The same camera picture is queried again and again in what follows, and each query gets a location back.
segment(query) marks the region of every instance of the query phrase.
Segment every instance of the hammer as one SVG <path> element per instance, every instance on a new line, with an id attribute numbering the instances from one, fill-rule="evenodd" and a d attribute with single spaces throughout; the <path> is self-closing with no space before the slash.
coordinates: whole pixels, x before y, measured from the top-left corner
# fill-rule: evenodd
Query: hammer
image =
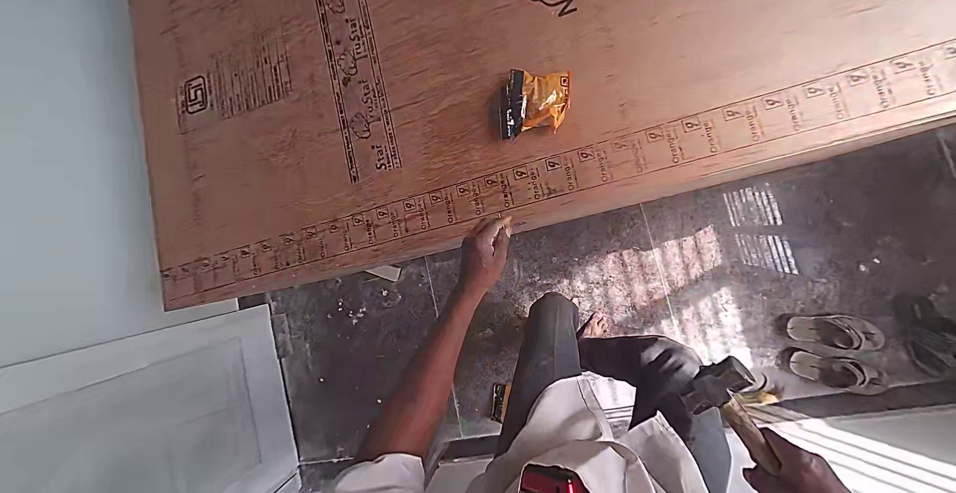
<path id="1" fill-rule="evenodd" d="M 747 389 L 754 382 L 750 370 L 736 358 L 728 356 L 716 364 L 701 367 L 690 387 L 681 394 L 681 401 L 687 411 L 694 414 L 711 407 L 719 408 L 723 421 L 744 442 L 754 462 L 768 473 L 780 476 L 780 459 L 744 407 L 733 397 L 735 392 Z"/>

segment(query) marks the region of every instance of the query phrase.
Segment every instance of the yellow packet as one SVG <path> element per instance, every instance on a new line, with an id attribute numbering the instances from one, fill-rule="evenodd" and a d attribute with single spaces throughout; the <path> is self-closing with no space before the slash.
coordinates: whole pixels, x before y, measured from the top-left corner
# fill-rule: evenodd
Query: yellow packet
<path id="1" fill-rule="evenodd" d="M 501 138 L 509 140 L 541 125 L 550 125 L 552 132 L 557 131 L 568 111 L 570 96 L 570 71 L 535 77 L 527 71 L 512 69 L 503 89 Z"/>

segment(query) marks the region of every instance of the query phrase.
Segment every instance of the man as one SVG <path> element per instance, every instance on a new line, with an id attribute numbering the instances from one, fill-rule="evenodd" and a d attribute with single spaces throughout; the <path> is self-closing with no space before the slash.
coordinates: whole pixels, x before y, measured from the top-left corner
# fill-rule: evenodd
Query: man
<path id="1" fill-rule="evenodd" d="M 337 478 L 337 492 L 424 491 L 422 461 L 445 417 L 475 308 L 505 266 L 510 234 L 504 218 L 479 223 L 465 238 L 458 284 L 373 422 L 358 451 L 361 463 Z M 730 457 L 719 413 L 695 416 L 678 400 L 700 368 L 697 356 L 663 336 L 579 339 L 578 316 L 557 293 L 532 304 L 495 457 L 470 493 L 516 492 L 525 480 L 555 472 L 592 493 L 723 493 Z M 582 370 L 637 389 L 630 430 L 621 438 L 611 435 Z M 779 478 L 745 470 L 757 491 L 849 493 L 822 458 L 764 433 L 783 470 Z"/>

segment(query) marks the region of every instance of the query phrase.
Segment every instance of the dark floor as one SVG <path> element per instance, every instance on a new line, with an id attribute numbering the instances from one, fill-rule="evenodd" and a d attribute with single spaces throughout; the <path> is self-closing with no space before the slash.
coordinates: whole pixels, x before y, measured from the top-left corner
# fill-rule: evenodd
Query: dark floor
<path id="1" fill-rule="evenodd" d="M 890 302 L 905 292 L 930 295 L 943 312 L 956 305 L 950 150 L 956 131 L 931 131 L 514 236 L 466 340 L 443 438 L 498 433 L 486 418 L 492 384 L 510 380 L 528 307 L 552 290 L 585 315 L 607 314 L 611 335 L 665 334 L 705 361 L 734 354 L 783 398 L 829 391 L 775 366 L 789 343 L 773 321 L 788 313 L 864 317 L 888 342 L 858 358 L 891 385 L 926 382 Z M 454 285 L 457 260 L 457 251 L 413 259 L 394 283 L 362 273 L 269 294 L 306 486 L 310 464 L 358 448 Z"/>

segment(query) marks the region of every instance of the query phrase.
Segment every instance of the hammer head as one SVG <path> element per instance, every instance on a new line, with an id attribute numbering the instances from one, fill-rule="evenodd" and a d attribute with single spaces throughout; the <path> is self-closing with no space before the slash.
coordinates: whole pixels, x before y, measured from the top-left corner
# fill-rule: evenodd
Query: hammer head
<path id="1" fill-rule="evenodd" d="M 690 387 L 681 394 L 681 401 L 687 411 L 700 414 L 729 402 L 732 392 L 747 389 L 754 382 L 750 370 L 736 358 L 728 356 L 716 364 L 701 367 Z"/>

